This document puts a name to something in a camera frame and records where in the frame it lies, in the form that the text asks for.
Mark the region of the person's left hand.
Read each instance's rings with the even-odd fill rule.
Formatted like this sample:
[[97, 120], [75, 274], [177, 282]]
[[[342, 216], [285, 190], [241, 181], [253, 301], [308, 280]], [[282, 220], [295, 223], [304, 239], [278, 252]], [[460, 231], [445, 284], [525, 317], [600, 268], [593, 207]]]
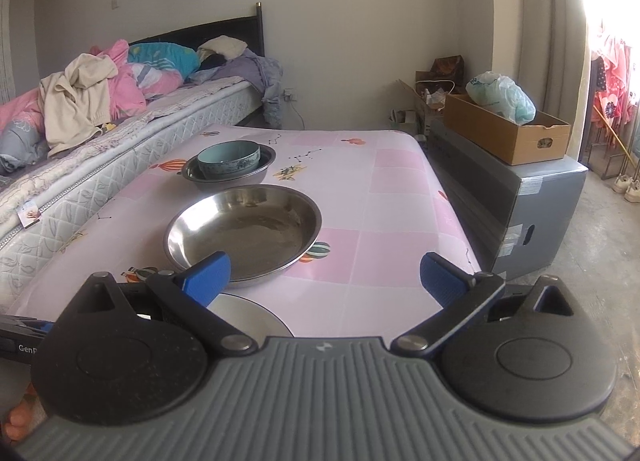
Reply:
[[1, 439], [5, 443], [19, 443], [47, 420], [34, 385], [29, 383], [21, 401], [1, 421]]

